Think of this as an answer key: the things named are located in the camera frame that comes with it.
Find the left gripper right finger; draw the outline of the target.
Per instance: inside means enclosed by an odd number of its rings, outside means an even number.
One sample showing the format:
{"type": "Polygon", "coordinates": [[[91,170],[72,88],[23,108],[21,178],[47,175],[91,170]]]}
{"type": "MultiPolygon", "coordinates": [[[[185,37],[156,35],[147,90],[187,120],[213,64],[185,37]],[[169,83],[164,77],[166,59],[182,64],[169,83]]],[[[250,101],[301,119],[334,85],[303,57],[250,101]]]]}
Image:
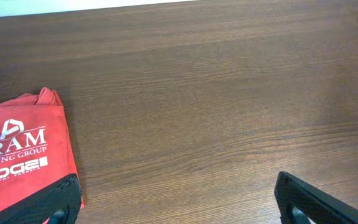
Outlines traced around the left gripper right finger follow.
{"type": "Polygon", "coordinates": [[[358,209],[288,172],[278,174],[274,195],[282,223],[358,224],[358,209]]]}

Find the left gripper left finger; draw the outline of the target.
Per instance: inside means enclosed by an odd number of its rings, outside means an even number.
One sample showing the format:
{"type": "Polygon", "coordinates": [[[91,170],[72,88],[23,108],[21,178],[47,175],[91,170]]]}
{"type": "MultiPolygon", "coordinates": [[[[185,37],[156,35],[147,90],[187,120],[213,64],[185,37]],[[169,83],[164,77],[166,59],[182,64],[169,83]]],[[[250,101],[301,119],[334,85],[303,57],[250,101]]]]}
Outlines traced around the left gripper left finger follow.
{"type": "Polygon", "coordinates": [[[69,174],[0,211],[1,224],[74,224],[81,207],[81,187],[69,174]]]}

